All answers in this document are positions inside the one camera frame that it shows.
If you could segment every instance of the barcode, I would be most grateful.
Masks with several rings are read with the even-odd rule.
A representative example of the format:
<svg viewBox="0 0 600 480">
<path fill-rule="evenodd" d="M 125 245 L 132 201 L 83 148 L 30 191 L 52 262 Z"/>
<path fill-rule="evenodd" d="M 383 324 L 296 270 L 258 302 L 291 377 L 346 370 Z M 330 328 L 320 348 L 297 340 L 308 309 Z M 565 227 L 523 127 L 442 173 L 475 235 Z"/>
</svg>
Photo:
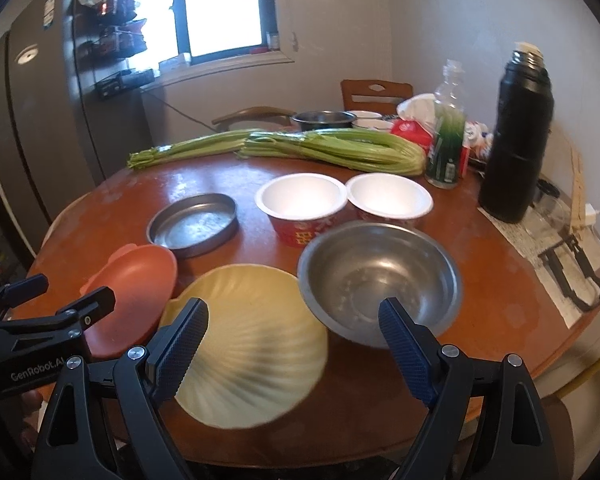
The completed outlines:
<svg viewBox="0 0 600 480">
<path fill-rule="evenodd" d="M 448 162 L 445 168 L 445 182 L 453 182 L 456 176 L 456 165 Z"/>
</svg>

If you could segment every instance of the metal bolt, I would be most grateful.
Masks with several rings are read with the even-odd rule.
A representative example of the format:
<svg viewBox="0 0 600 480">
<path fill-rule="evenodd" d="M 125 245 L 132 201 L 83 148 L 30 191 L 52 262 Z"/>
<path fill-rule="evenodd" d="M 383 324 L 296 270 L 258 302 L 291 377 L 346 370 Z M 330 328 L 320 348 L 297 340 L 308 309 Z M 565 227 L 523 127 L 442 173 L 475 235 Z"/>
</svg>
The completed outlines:
<svg viewBox="0 0 600 480">
<path fill-rule="evenodd" d="M 458 357 L 460 355 L 458 347 L 453 345 L 444 345 L 442 347 L 442 353 L 447 357 Z"/>
<path fill-rule="evenodd" d="M 81 364 L 82 364 L 82 359 L 80 359 L 80 356 L 77 356 L 77 355 L 74 355 L 73 357 L 69 357 L 66 360 L 66 367 L 69 368 L 69 370 L 73 370 L 74 368 L 77 368 Z"/>
<path fill-rule="evenodd" d="M 129 357 L 129 359 L 133 359 L 133 361 L 135 361 L 144 355 L 144 348 L 141 346 L 134 346 L 133 348 L 129 349 L 129 352 L 127 352 L 126 355 Z"/>
<path fill-rule="evenodd" d="M 520 357 L 517 354 L 509 354 L 507 356 L 507 361 L 509 362 L 509 364 L 511 366 L 515 366 L 515 367 L 522 366 L 522 357 Z"/>
</svg>

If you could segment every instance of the orange plate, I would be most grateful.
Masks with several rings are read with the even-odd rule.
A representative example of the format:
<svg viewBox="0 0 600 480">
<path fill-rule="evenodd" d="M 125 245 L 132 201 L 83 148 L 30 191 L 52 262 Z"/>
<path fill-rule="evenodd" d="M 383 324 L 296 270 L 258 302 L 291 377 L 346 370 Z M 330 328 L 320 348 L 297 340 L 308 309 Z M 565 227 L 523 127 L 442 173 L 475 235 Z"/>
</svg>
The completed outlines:
<svg viewBox="0 0 600 480">
<path fill-rule="evenodd" d="M 164 247 L 128 244 L 114 252 L 80 289 L 85 295 L 108 286 L 116 295 L 113 312 L 84 333 L 91 355 L 119 357 L 129 347 L 145 342 L 158 327 L 176 275 L 176 258 Z"/>
</svg>

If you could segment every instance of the bottle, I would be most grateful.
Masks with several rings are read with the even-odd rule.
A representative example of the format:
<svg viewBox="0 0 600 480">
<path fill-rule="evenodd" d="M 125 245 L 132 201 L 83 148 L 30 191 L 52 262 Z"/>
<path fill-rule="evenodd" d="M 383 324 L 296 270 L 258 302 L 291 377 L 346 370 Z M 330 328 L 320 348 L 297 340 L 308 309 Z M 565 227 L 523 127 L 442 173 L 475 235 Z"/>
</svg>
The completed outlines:
<svg viewBox="0 0 600 480">
<path fill-rule="evenodd" d="M 436 89 L 436 133 L 429 149 L 425 177 L 436 187 L 451 189 L 458 184 L 464 139 L 464 91 L 462 64 L 446 60 L 445 82 Z"/>
<path fill-rule="evenodd" d="M 553 114 L 542 53 L 516 43 L 500 81 L 493 146 L 478 195 L 480 206 L 498 220 L 520 222 L 531 204 Z"/>
</svg>

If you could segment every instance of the round table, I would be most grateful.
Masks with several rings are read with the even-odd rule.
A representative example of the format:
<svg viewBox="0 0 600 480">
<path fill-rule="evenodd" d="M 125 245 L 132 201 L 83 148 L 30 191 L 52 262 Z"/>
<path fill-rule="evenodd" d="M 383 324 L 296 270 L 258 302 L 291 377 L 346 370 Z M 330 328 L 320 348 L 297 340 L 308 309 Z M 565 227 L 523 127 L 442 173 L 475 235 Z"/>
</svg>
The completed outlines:
<svg viewBox="0 0 600 480">
<path fill-rule="evenodd" d="M 324 173 L 346 182 L 356 172 L 306 160 L 218 155 L 142 171 L 123 170 L 66 213 L 36 258 L 30 274 L 48 277 L 49 291 L 16 311 L 17 317 L 48 316 L 79 297 L 80 286 L 117 248 L 146 243 L 149 220 L 183 197 L 220 192 L 238 205 L 240 230 L 231 241 L 179 261 L 173 296 L 204 272 L 225 264 L 265 264 L 296 273 L 300 249 L 282 245 L 267 216 L 256 208 L 256 190 L 273 177 Z M 476 207 L 473 174 L 453 190 L 417 179 L 434 199 L 420 229 L 458 263 L 464 283 L 455 323 L 440 336 L 475 358 L 522 356 L 538 376 L 575 341 L 597 311 L 567 329 L 531 264 L 509 245 Z M 231 466 L 295 467 L 344 462 L 408 446 L 427 413 L 411 397 L 389 351 L 367 348 L 329 334 L 329 358 L 311 394 L 279 419 L 248 430 L 218 430 L 197 422 L 170 400 L 160 409 L 166 427 L 188 460 Z M 114 432 L 124 436 L 112 405 Z M 467 419 L 480 410 L 472 399 Z"/>
</svg>

